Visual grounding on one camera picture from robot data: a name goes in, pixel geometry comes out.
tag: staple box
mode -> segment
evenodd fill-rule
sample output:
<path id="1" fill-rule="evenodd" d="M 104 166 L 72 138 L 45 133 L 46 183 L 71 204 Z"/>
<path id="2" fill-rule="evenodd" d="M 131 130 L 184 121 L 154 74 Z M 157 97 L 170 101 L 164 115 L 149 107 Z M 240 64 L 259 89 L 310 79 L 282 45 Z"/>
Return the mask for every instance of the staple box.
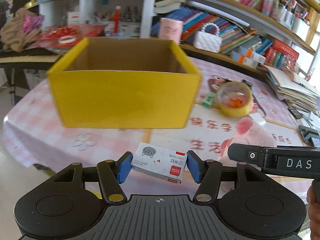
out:
<path id="1" fill-rule="evenodd" d="M 85 38 L 48 71 L 69 128 L 182 128 L 201 73 L 170 40 Z"/>
<path id="2" fill-rule="evenodd" d="M 141 142 L 131 161 L 132 169 L 144 174 L 180 183 L 187 154 Z"/>
<path id="3" fill-rule="evenodd" d="M 242 56 L 245 56 L 247 58 L 250 58 L 258 63 L 264 64 L 266 62 L 266 58 L 262 55 L 252 51 L 251 49 L 247 49 L 244 47 L 239 47 L 238 53 Z"/>

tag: red label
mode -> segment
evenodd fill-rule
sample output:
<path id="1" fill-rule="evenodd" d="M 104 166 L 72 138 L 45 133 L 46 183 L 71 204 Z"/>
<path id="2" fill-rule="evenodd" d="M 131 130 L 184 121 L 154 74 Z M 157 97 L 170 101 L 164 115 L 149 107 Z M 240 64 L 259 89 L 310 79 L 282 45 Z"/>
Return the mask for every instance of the red label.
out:
<path id="1" fill-rule="evenodd" d="M 295 61 L 299 57 L 298 52 L 278 39 L 274 40 L 274 43 L 271 47 Z"/>
<path id="2" fill-rule="evenodd" d="M 168 181 L 176 184 L 178 183 L 178 181 L 176 181 L 175 179 L 168 179 Z"/>
<path id="3" fill-rule="evenodd" d="M 186 155 L 185 153 L 180 153 L 180 152 L 176 152 L 176 154 L 182 155 L 182 156 Z"/>
<path id="4" fill-rule="evenodd" d="M 181 168 L 177 166 L 171 166 L 170 174 L 174 176 L 180 175 Z"/>

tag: blue gripper pad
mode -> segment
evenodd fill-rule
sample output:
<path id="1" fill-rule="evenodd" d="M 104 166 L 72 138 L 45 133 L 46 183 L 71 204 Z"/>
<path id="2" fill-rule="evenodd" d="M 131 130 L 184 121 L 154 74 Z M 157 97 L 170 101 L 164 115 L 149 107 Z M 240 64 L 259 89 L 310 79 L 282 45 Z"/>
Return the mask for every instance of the blue gripper pad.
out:
<path id="1" fill-rule="evenodd" d="M 117 175 L 117 180 L 119 183 L 124 183 L 129 172 L 131 171 L 131 161 L 133 159 L 133 154 L 131 152 L 126 152 L 119 160 L 119 172 Z"/>
<path id="2" fill-rule="evenodd" d="M 187 167 L 196 183 L 202 181 L 202 171 L 204 170 L 204 162 L 196 155 L 194 151 L 187 152 Z"/>

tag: cat illustration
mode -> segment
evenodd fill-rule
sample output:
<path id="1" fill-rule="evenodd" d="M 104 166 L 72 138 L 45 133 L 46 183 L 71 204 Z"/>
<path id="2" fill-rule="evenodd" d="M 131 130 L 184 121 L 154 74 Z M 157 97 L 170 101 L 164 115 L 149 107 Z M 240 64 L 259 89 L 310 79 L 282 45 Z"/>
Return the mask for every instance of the cat illustration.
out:
<path id="1" fill-rule="evenodd" d="M 152 147 L 144 147 L 142 150 L 142 155 L 150 156 L 150 158 L 153 158 L 153 156 L 156 154 L 156 150 Z"/>

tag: packing tape roll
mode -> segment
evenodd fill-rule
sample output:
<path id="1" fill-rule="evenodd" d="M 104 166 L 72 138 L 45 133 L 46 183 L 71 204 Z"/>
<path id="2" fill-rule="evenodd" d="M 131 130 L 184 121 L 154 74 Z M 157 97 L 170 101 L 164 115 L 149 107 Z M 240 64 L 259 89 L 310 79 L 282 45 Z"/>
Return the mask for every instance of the packing tape roll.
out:
<path id="1" fill-rule="evenodd" d="M 242 107 L 232 106 L 230 99 L 241 103 Z M 232 118 L 247 116 L 252 109 L 252 93 L 250 88 L 242 82 L 231 81 L 221 85 L 217 92 L 220 111 Z"/>

